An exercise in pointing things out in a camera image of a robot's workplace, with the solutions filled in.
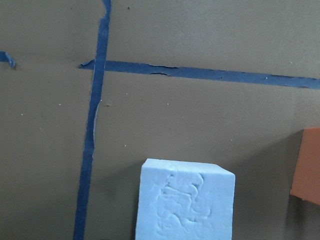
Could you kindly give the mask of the light blue block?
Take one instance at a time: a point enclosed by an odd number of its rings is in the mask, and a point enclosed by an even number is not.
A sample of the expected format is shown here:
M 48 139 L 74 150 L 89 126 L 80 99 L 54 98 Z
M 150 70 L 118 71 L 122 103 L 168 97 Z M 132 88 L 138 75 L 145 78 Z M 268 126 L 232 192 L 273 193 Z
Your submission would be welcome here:
M 232 239 L 235 183 L 235 174 L 216 164 L 148 158 L 135 239 Z

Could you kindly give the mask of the orange foam block right side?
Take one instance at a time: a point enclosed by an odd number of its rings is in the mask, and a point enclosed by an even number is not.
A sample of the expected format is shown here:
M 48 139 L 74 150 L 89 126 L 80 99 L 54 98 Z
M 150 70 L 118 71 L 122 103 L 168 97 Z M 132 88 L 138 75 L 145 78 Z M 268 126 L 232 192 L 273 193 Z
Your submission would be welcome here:
M 320 129 L 303 130 L 290 194 L 320 204 Z

